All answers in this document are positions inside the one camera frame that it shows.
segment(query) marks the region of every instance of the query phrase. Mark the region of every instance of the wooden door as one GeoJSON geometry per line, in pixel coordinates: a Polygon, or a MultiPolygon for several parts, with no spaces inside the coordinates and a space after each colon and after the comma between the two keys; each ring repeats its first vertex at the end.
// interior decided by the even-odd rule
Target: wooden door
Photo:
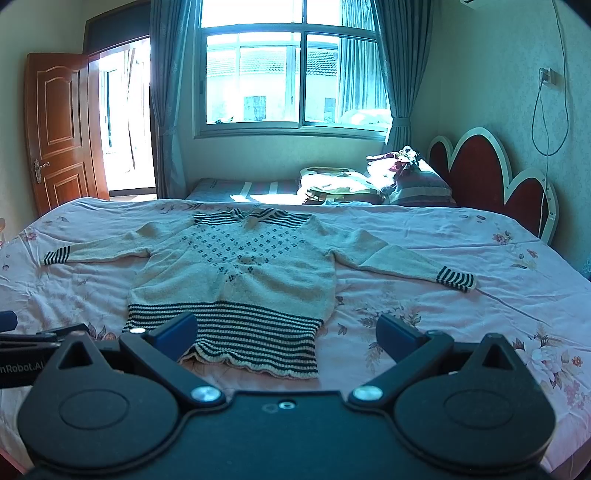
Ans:
{"type": "MultiPolygon", "coordinates": [[[[91,69],[91,77],[96,73],[91,69]]],[[[87,56],[27,56],[25,133],[39,215],[81,197],[109,200],[100,131],[98,145],[90,141],[89,110],[98,111],[99,103],[98,88],[90,91],[87,56]]]]}

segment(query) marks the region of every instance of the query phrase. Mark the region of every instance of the door handle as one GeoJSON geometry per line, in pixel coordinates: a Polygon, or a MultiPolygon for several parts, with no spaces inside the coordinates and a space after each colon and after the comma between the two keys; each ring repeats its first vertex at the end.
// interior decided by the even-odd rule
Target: door handle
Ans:
{"type": "Polygon", "coordinates": [[[43,165],[39,165],[39,160],[35,160],[33,162],[33,166],[35,167],[35,178],[37,180],[38,184],[41,184],[41,169],[48,167],[49,166],[49,162],[46,161],[43,165]]]}

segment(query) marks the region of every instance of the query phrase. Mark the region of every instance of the sweater sleeve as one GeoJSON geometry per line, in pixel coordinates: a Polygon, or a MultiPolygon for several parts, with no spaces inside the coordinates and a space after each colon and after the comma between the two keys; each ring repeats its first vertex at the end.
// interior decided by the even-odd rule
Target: sweater sleeve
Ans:
{"type": "Polygon", "coordinates": [[[358,270],[417,278],[446,285],[467,292],[476,287],[476,278],[439,264],[408,248],[389,244],[366,230],[344,230],[314,218],[318,246],[335,260],[358,270]]]}
{"type": "Polygon", "coordinates": [[[41,263],[110,262],[123,257],[149,257],[156,245],[191,225],[194,225],[192,217],[182,222],[146,223],[123,235],[58,248],[48,252],[41,263]]]}

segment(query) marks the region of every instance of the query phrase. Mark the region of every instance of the sweater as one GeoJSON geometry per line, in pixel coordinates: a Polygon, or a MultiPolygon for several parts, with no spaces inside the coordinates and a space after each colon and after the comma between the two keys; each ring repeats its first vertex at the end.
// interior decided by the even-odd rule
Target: sweater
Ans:
{"type": "Polygon", "coordinates": [[[129,292],[125,330],[158,327],[193,312],[197,338],[185,358],[268,372],[318,376],[314,338],[335,304],[335,262],[467,292],[474,275],[440,265],[364,230],[274,208],[197,214],[67,245],[44,265],[149,257],[129,292]]]}

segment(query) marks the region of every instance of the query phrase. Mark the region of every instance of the floral bedsheet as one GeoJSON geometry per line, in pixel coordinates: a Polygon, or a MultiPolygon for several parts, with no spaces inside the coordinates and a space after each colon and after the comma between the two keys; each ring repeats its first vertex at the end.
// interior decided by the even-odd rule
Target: floral bedsheet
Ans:
{"type": "MultiPolygon", "coordinates": [[[[132,279],[146,260],[39,267],[47,251],[235,204],[157,200],[115,203],[82,199],[63,205],[0,249],[0,309],[14,310],[17,332],[84,322],[97,339],[117,337],[127,316],[132,279]]],[[[557,428],[543,465],[553,470],[590,437],[591,283],[556,252],[507,217],[471,209],[398,206],[289,206],[328,223],[365,228],[386,241],[420,251],[450,268],[474,273],[469,294],[419,280],[337,265],[335,310],[316,340],[320,378],[282,380],[225,365],[186,367],[235,390],[340,390],[348,394],[394,365],[375,340],[388,312],[421,330],[441,329],[462,342],[505,335],[553,405],[557,428]]],[[[30,465],[16,416],[27,388],[0,391],[0,444],[30,465]]],[[[574,478],[578,471],[571,470],[574,478]]]]}

